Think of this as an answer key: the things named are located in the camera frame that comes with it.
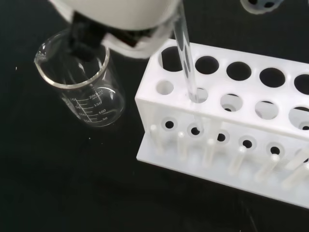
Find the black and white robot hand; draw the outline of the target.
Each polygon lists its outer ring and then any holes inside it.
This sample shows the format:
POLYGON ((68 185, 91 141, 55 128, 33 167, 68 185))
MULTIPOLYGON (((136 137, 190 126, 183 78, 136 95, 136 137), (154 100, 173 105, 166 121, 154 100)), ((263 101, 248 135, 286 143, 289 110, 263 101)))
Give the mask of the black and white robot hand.
POLYGON ((70 23, 69 51, 88 60, 99 45, 130 58, 149 58, 181 18, 181 0, 52 0, 70 23))

